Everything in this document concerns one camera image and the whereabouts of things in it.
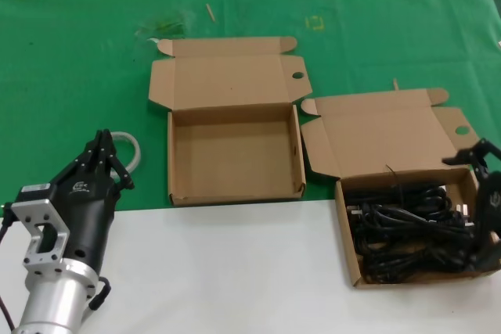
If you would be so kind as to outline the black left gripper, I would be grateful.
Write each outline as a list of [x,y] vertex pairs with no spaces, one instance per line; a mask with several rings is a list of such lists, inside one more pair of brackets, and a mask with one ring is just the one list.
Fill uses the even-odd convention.
[[70,231],[63,256],[100,271],[119,190],[135,187],[110,130],[97,131],[75,163],[51,183],[56,186],[52,204]]

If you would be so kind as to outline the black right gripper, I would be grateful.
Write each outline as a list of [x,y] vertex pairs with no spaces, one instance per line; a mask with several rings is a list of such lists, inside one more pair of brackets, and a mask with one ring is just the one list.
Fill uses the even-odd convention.
[[468,271],[500,269],[500,172],[488,172],[489,153],[485,138],[442,162],[448,166],[470,165],[478,182],[474,204],[474,244],[467,262]]

